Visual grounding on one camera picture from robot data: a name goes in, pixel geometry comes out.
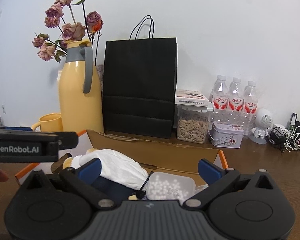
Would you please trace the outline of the yellow thermos jug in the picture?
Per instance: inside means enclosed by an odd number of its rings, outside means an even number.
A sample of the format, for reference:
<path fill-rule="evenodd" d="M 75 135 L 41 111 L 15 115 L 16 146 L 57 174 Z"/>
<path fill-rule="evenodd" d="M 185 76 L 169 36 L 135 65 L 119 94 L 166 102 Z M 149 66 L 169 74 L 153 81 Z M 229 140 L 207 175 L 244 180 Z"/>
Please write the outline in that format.
<path fill-rule="evenodd" d="M 65 131 L 104 131 L 101 83 L 89 40 L 68 43 L 58 92 Z"/>

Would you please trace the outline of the yellow mug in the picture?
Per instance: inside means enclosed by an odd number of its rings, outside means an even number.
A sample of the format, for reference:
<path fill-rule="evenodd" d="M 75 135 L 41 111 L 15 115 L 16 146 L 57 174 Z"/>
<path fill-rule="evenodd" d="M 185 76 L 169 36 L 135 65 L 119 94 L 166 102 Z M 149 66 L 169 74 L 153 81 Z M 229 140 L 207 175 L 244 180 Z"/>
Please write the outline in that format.
<path fill-rule="evenodd" d="M 40 129 L 41 132 L 62 132 L 63 124 L 60 113 L 50 113 L 39 118 L 38 122 L 31 126 L 33 131 Z"/>

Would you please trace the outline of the small white tin box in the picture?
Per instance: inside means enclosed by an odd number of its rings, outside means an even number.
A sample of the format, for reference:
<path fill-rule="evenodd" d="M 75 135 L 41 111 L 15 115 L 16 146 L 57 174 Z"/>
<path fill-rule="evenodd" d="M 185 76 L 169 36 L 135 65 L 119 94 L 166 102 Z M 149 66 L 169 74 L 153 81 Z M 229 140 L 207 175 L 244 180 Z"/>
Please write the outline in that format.
<path fill-rule="evenodd" d="M 236 124 L 214 121 L 209 130 L 210 141 L 213 146 L 238 149 L 241 146 L 244 130 Z"/>

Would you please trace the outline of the plush toy yellow white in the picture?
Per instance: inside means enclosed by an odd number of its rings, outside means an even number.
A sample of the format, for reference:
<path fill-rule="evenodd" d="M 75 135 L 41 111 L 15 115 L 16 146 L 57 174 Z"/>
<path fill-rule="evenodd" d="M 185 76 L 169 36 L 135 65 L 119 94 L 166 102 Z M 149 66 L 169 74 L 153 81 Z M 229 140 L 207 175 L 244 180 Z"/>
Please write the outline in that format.
<path fill-rule="evenodd" d="M 74 169 L 80 168 L 84 164 L 86 164 L 89 161 L 91 161 L 92 159 L 94 159 L 95 156 L 94 155 L 90 156 L 90 154 L 96 150 L 97 150 L 96 148 L 91 148 L 91 149 L 87 150 L 87 152 L 84 155 L 78 155 L 76 157 L 66 158 L 63 163 L 62 169 L 66 169 L 68 167 L 72 167 Z"/>

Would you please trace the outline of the water bottle left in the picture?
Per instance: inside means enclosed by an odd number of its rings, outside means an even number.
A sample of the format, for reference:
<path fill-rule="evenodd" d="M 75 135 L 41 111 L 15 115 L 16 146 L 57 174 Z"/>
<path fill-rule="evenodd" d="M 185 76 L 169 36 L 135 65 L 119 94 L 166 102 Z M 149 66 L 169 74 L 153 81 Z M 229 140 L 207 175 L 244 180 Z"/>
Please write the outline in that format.
<path fill-rule="evenodd" d="M 228 88 L 226 86 L 226 77 L 218 75 L 210 93 L 210 102 L 213 104 L 213 114 L 211 121 L 224 121 L 228 105 Z"/>

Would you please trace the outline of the clear plastic bead box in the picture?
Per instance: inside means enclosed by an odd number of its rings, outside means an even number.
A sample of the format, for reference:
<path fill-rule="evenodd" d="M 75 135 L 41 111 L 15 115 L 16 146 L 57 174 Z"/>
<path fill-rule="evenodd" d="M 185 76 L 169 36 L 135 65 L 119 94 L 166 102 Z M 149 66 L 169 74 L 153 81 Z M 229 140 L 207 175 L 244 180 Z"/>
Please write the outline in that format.
<path fill-rule="evenodd" d="M 146 196 L 149 200 L 178 200 L 182 205 L 194 195 L 195 189 L 190 177 L 154 172 L 146 184 Z"/>

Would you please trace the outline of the red orange cardboard box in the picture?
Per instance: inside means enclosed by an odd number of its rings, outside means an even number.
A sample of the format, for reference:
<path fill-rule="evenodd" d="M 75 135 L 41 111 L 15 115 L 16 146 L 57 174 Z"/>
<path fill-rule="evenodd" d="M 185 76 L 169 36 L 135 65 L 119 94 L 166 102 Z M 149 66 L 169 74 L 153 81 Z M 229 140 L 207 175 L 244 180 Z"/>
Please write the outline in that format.
<path fill-rule="evenodd" d="M 198 174 L 198 165 L 201 159 L 207 159 L 222 169 L 228 168 L 226 158 L 219 149 L 191 146 L 181 144 L 179 141 L 170 143 L 87 130 L 79 133 L 76 148 L 59 152 L 60 160 L 58 162 L 32 163 L 19 171 L 15 178 L 18 184 L 22 184 L 32 171 L 43 170 L 45 174 L 59 173 L 62 170 L 63 161 L 67 157 L 75 158 L 84 155 L 90 149 L 115 150 L 139 163 L 147 172 L 164 172 L 190 177 L 197 186 L 204 183 Z"/>

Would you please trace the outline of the navy blue pouch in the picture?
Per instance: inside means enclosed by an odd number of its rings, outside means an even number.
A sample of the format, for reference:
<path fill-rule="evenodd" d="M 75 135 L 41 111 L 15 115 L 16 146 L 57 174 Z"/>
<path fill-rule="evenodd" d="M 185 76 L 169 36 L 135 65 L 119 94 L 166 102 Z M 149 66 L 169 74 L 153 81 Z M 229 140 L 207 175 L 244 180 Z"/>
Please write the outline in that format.
<path fill-rule="evenodd" d="M 117 205 L 121 204 L 124 200 L 128 200 L 130 196 L 135 195 L 134 189 L 101 176 L 92 183 L 92 187 L 106 194 Z"/>

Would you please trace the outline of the dried rose bouquet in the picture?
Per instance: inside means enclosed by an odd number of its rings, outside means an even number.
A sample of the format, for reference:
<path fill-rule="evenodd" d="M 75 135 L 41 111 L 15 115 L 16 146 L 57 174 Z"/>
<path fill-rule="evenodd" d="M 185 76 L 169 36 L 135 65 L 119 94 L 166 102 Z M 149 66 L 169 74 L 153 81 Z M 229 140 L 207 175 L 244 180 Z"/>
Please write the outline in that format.
<path fill-rule="evenodd" d="M 44 61 L 61 61 L 71 42 L 87 38 L 98 52 L 103 27 L 102 16 L 92 11 L 86 12 L 85 0 L 55 0 L 45 11 L 44 24 L 49 29 L 59 29 L 60 36 L 53 40 L 49 34 L 36 34 L 32 44 L 38 49 L 38 57 Z"/>

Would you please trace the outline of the water bottle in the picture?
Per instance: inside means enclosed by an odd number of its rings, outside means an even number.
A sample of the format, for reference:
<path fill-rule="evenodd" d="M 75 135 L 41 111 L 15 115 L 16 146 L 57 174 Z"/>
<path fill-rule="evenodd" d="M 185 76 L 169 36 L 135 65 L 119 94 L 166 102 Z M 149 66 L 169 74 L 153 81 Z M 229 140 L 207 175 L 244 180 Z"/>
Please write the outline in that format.
<path fill-rule="evenodd" d="M 243 93 L 243 129 L 244 129 L 244 139 L 248 139 L 251 130 L 253 129 L 253 123 L 255 119 L 255 114 L 257 111 L 258 104 L 258 93 L 256 90 L 256 82 L 248 81 L 248 85 L 244 89 Z"/>
<path fill-rule="evenodd" d="M 218 75 L 210 93 L 210 102 L 213 104 L 213 114 L 211 121 L 224 121 L 228 105 L 228 88 L 226 86 L 226 77 Z"/>
<path fill-rule="evenodd" d="M 239 78 L 232 78 L 227 97 L 228 120 L 231 124 L 239 125 L 244 102 L 241 90 L 241 80 Z"/>

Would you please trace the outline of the clear seed container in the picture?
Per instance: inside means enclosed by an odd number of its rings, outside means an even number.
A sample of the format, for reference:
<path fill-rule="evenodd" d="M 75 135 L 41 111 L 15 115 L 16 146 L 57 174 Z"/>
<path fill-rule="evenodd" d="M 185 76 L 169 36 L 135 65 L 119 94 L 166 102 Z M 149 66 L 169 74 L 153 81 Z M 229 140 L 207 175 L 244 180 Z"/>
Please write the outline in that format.
<path fill-rule="evenodd" d="M 177 139 L 203 144 L 213 113 L 212 103 L 206 107 L 177 105 L 177 110 Z"/>

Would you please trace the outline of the white robot figurine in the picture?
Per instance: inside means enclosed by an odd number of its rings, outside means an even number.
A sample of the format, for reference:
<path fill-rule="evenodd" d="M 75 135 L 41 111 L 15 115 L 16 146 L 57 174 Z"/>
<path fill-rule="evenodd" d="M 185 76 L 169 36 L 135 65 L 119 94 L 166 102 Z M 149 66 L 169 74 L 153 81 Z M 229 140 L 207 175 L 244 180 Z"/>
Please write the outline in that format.
<path fill-rule="evenodd" d="M 265 145 L 267 143 L 268 128 L 273 123 L 273 115 L 265 108 L 260 108 L 254 121 L 255 127 L 251 130 L 249 139 L 257 144 Z"/>

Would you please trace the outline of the water bottle right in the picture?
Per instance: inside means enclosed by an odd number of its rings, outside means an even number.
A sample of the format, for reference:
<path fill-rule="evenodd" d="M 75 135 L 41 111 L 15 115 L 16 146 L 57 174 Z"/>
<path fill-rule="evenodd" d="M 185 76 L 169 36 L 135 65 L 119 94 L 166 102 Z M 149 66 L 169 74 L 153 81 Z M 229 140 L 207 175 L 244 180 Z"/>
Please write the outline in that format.
<path fill-rule="evenodd" d="M 243 93 L 243 129 L 244 129 L 244 139 L 248 139 L 251 130 L 253 129 L 253 123 L 255 119 L 255 114 L 257 111 L 258 104 L 258 93 L 256 90 L 256 82 L 248 81 L 248 85 L 244 89 Z"/>

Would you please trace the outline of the flat white red box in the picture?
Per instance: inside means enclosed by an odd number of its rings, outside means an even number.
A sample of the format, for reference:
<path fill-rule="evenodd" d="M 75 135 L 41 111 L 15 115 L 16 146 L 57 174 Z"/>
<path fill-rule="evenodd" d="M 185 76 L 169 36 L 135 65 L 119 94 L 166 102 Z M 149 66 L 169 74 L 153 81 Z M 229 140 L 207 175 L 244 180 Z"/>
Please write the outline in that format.
<path fill-rule="evenodd" d="M 209 101 L 200 91 L 177 89 L 175 91 L 174 104 L 206 107 L 208 106 Z"/>

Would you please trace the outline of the black paper bag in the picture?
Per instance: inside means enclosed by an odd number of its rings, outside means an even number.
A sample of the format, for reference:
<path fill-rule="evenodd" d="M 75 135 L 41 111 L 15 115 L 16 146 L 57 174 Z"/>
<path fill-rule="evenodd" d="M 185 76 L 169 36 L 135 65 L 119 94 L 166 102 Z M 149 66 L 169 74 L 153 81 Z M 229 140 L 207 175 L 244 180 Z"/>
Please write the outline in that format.
<path fill-rule="evenodd" d="M 169 138 L 174 125 L 178 45 L 174 37 L 154 38 L 154 21 L 146 15 L 135 27 L 150 21 L 148 37 L 106 43 L 103 72 L 104 130 Z"/>

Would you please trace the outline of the water bottle middle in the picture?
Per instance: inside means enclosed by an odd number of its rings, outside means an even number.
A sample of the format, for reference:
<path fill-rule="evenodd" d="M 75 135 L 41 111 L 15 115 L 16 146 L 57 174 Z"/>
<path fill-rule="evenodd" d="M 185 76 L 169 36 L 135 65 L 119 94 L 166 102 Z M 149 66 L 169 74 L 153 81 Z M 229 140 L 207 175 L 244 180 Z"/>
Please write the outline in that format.
<path fill-rule="evenodd" d="M 241 90 L 241 80 L 239 78 L 232 78 L 227 97 L 228 120 L 231 124 L 239 125 L 244 102 Z"/>

